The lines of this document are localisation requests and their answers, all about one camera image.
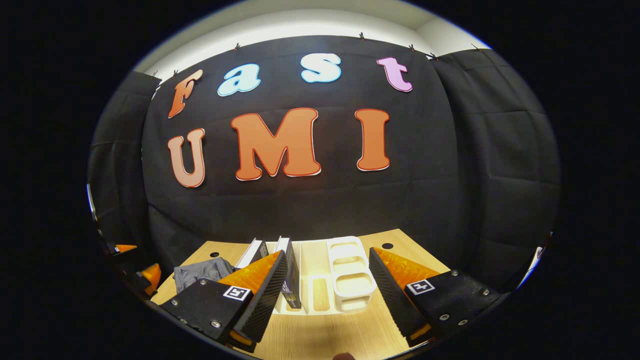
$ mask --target gray cloth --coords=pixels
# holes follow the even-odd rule
[[[215,258],[201,263],[178,266],[173,268],[175,288],[179,293],[199,279],[218,281],[223,277],[230,275],[233,271],[234,267],[223,258]]]

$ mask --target black book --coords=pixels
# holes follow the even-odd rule
[[[301,309],[300,302],[300,268],[293,252],[290,238],[280,237],[274,252],[282,250],[287,258],[287,276],[282,283],[282,296],[292,309]]]

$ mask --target book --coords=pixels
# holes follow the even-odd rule
[[[292,309],[301,309],[300,302],[300,268],[296,261],[296,255],[293,252],[291,238],[278,239],[274,252],[282,250],[287,259],[287,276],[282,283],[282,296]]]
[[[242,257],[240,257],[240,260],[235,267],[238,269],[242,269],[244,267],[247,267],[250,263],[258,261],[267,255],[269,255],[269,251],[267,250],[267,243],[254,238]]]

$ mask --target white plastic holder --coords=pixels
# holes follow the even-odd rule
[[[326,241],[335,307],[343,312],[369,305],[377,284],[369,270],[369,259],[362,242],[355,236]]]

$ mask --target white wall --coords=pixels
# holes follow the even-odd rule
[[[236,22],[214,30],[178,48],[145,73],[168,79],[173,71],[181,71],[211,56],[240,46],[276,38],[305,35],[342,35],[381,40],[414,48],[423,53],[434,52],[414,30],[368,15],[340,10],[291,10],[270,13]]]
[[[416,30],[425,42],[433,49],[433,54],[440,56],[455,51],[478,48],[491,49],[475,36],[457,27],[449,21],[436,17]]]

